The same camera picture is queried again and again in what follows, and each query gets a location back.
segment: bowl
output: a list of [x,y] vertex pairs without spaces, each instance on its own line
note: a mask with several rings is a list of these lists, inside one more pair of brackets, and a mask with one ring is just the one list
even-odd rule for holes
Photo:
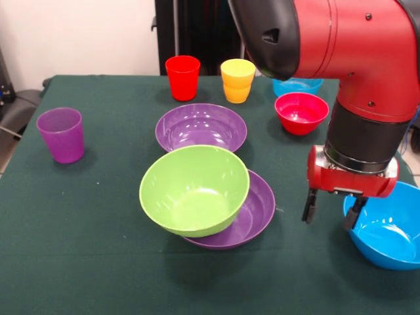
[[274,109],[284,129],[293,135],[311,133],[328,116],[328,103],[309,93],[287,93],[277,98]]
[[[354,197],[346,197],[344,216]],[[397,182],[387,198],[369,198],[350,237],[362,255],[381,268],[420,267],[420,189]]]
[[274,94],[279,97],[287,93],[304,92],[317,94],[324,79],[301,79],[292,77],[286,81],[273,79]]
[[188,104],[163,115],[156,124],[155,136],[167,152],[197,144],[235,152],[247,138],[247,125],[236,112],[223,106]]
[[188,242],[206,249],[226,250],[250,242],[265,230],[276,210],[274,193],[261,176],[248,171],[249,193],[235,221],[220,233],[205,238],[185,238]]
[[230,226],[248,191],[249,173],[238,156],[217,146],[196,145],[153,163],[141,180],[139,197],[156,224],[199,238]]

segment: purple bowl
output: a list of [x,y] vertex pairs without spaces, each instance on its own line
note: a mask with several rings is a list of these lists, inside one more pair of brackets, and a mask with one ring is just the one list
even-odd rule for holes
[[187,104],[170,110],[156,124],[155,136],[167,152],[208,144],[235,152],[245,142],[247,125],[233,110],[207,104]]
[[263,178],[250,170],[248,172],[248,197],[235,221],[220,233],[184,239],[206,249],[232,249],[256,238],[268,226],[276,210],[273,191]]

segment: purple cup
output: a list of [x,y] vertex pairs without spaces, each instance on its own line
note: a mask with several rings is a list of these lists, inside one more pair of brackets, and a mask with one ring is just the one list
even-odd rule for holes
[[38,117],[37,128],[55,161],[73,163],[85,153],[82,117],[78,110],[48,110]]

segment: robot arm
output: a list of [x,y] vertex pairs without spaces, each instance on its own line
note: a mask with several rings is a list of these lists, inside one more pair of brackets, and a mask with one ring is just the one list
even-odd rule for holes
[[308,157],[312,221],[316,193],[353,194],[345,228],[369,197],[398,179],[394,155],[420,102],[420,2],[416,0],[229,0],[238,31],[268,77],[339,79],[324,146]]

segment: bowl rim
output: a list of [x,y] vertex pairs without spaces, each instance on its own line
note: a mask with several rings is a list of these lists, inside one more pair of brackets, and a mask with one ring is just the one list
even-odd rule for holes
[[218,105],[218,104],[213,104],[213,103],[191,103],[191,104],[185,104],[185,105],[177,106],[177,107],[175,107],[175,108],[173,108],[171,110],[168,110],[157,121],[157,123],[155,125],[155,138],[157,140],[157,143],[159,143],[159,145],[161,146],[162,149],[164,149],[168,153],[169,152],[172,152],[172,151],[175,151],[175,150],[178,150],[178,149],[174,149],[172,151],[168,151],[168,149],[163,145],[163,143],[158,138],[158,127],[161,125],[161,121],[164,120],[170,113],[173,113],[173,112],[175,112],[177,110],[180,110],[182,108],[187,108],[187,107],[192,107],[192,106],[197,106],[197,105],[198,106],[199,105],[207,105],[207,106],[210,106],[210,107],[218,108],[219,110],[227,111],[230,114],[232,114],[233,116],[236,116],[238,118],[238,120],[241,122],[241,124],[243,125],[243,128],[244,128],[245,132],[243,134],[243,139],[241,139],[241,141],[238,143],[238,145],[236,147],[234,147],[231,152],[235,152],[241,146],[243,146],[243,144],[245,143],[245,141],[247,140],[247,137],[248,137],[248,127],[247,127],[247,124],[246,124],[245,120],[243,120],[243,118],[242,118],[242,116],[240,114],[238,114],[234,110],[231,110],[230,108],[227,108],[225,106],[221,106],[221,105]]
[[[397,180],[396,185],[407,186],[407,187],[410,187],[410,188],[414,188],[416,190],[420,190],[419,187],[416,187],[414,185],[411,185],[411,184],[408,184],[406,182],[402,182],[402,181],[399,181],[399,180]],[[346,198],[344,198],[344,200],[343,200],[343,215],[344,216],[346,216],[346,213],[347,213],[346,208],[345,208],[346,200],[350,199],[350,198],[353,198],[353,197],[346,196]],[[370,248],[375,253],[380,254],[380,256],[386,257],[386,258],[388,258],[392,261],[398,262],[398,263],[411,264],[411,265],[420,264],[420,261],[417,262],[417,261],[406,261],[406,260],[403,260],[403,259],[397,259],[395,257],[387,255],[386,253],[383,253],[382,251],[377,250],[376,248],[372,247],[370,244],[366,243],[362,238],[360,238],[358,233],[356,233],[354,230],[350,230],[349,234],[351,234],[351,235],[353,235],[353,237],[357,238],[364,246]]]
[[[261,180],[264,183],[264,185],[266,185],[266,187],[270,190],[270,201],[273,203],[274,207],[273,207],[272,210],[270,209],[269,219],[267,220],[266,223],[264,223],[264,225],[261,227],[261,229],[257,233],[252,234],[252,235],[247,235],[242,241],[237,241],[236,243],[232,243],[232,244],[229,244],[229,245],[206,245],[205,246],[206,248],[211,248],[211,249],[234,248],[234,247],[237,247],[239,245],[245,244],[245,243],[253,240],[257,236],[259,236],[261,233],[263,233],[265,231],[265,229],[267,228],[267,226],[271,223],[271,221],[274,217],[274,214],[276,213],[276,197],[274,195],[274,191],[271,188],[271,186],[267,183],[267,181],[265,179],[263,179],[262,176],[260,176],[259,174],[257,174],[256,172],[254,172],[250,169],[248,169],[248,172],[251,175],[257,177],[259,180]],[[196,245],[196,246],[203,247],[202,244],[199,241],[196,241],[194,238],[184,238],[184,239],[186,241]]]
[[322,122],[325,118],[327,118],[328,117],[328,115],[329,115],[329,105],[328,105],[328,103],[327,103],[327,101],[326,100],[324,100],[323,98],[321,98],[321,97],[319,97],[318,95],[314,95],[314,94],[310,94],[310,93],[306,93],[306,92],[290,92],[290,93],[285,93],[285,94],[283,94],[283,95],[280,95],[278,98],[276,98],[276,100],[274,101],[274,110],[276,111],[276,113],[282,118],[282,119],[285,119],[285,120],[287,120],[287,121],[292,121],[292,122],[296,122],[296,121],[294,121],[294,120],[292,120],[292,119],[289,119],[288,117],[285,117],[282,113],[281,113],[281,111],[278,109],[278,107],[277,107],[277,103],[278,103],[278,101],[281,99],[281,98],[283,98],[283,97],[285,97],[285,96],[288,96],[288,95],[309,95],[310,97],[312,97],[312,98],[316,98],[316,99],[318,99],[318,100],[321,100],[322,101],[322,104],[324,104],[325,105],[325,107],[326,107],[326,109],[327,109],[327,112],[326,112],[326,114],[323,116],[323,117],[321,117],[320,119],[318,119],[318,120],[315,120],[315,121],[300,121],[299,122],[299,124],[300,125],[309,125],[309,124],[315,124],[315,123],[320,123],[320,122]]
[[246,167],[245,163],[235,153],[233,153],[233,152],[231,152],[231,151],[229,151],[227,149],[218,147],[218,146],[212,146],[212,145],[208,145],[208,144],[197,144],[197,145],[194,145],[194,146],[185,146],[183,148],[179,148],[179,149],[176,149],[176,150],[173,150],[173,151],[171,151],[169,153],[164,154],[159,159],[155,160],[155,162],[153,162],[153,164],[151,164],[151,166],[149,166],[149,168],[144,173],[144,175],[142,177],[142,180],[140,182],[140,187],[138,189],[138,197],[140,199],[140,205],[142,207],[142,210],[149,217],[150,220],[152,220],[158,226],[160,226],[160,227],[162,227],[162,228],[164,228],[166,230],[175,231],[176,234],[178,234],[178,233],[189,233],[189,232],[206,231],[206,230],[208,230],[210,228],[213,228],[214,226],[216,226],[218,224],[213,224],[213,225],[207,226],[205,228],[201,228],[199,230],[191,230],[191,229],[179,229],[179,228],[176,228],[176,227],[170,227],[170,226],[167,226],[165,224],[162,224],[162,223],[158,222],[157,220],[155,220],[151,216],[151,213],[148,210],[146,210],[145,207],[143,206],[144,205],[144,202],[143,202],[143,198],[142,198],[141,192],[142,192],[142,187],[144,186],[144,179],[146,178],[146,175],[152,170],[153,166],[156,165],[157,163],[159,163],[161,160],[167,159],[169,156],[171,156],[173,154],[176,154],[179,151],[182,151],[182,150],[193,150],[193,149],[196,149],[196,148],[199,148],[199,147],[201,147],[201,148],[212,148],[214,150],[224,151],[228,155],[232,156],[236,161],[238,161],[239,164],[241,165],[242,169],[244,169],[245,170],[245,173],[246,173],[246,185],[245,185],[246,186],[246,189],[245,189],[246,190],[246,193],[242,197],[239,206],[237,207],[237,209],[235,209],[233,212],[231,212],[225,219],[221,220],[218,224],[221,224],[222,222],[226,222],[227,220],[231,219],[234,215],[238,214],[238,212],[241,209],[243,203],[245,202],[245,200],[248,197],[249,185],[250,185],[250,182],[251,182],[250,181],[250,178],[249,178],[248,168]]
[[[73,112],[77,114],[78,116],[77,122],[74,123],[70,128],[59,130],[59,131],[48,131],[40,126],[41,120],[47,117],[48,115],[51,115],[53,113],[65,112],[65,111]],[[45,112],[43,112],[42,114],[38,116],[35,124],[36,124],[37,129],[41,131],[42,133],[45,133],[48,135],[61,135],[63,133],[68,133],[72,131],[73,129],[78,128],[83,123],[82,121],[83,121],[83,116],[81,115],[81,112],[79,110],[76,110],[75,108],[72,108],[72,107],[64,106],[64,107],[56,107],[56,108],[51,108],[50,110],[46,110]]]
[[273,80],[273,84],[275,84],[275,85],[281,85],[282,83],[291,82],[293,80],[297,80],[297,81],[314,80],[314,81],[317,81],[316,85],[314,85],[313,87],[310,87],[311,89],[317,89],[317,88],[321,87],[322,83],[324,83],[324,81],[325,81],[325,79],[323,79],[321,77],[290,77],[289,79],[287,79],[285,81],[282,81],[282,80],[279,80],[279,79],[272,79],[272,80]]

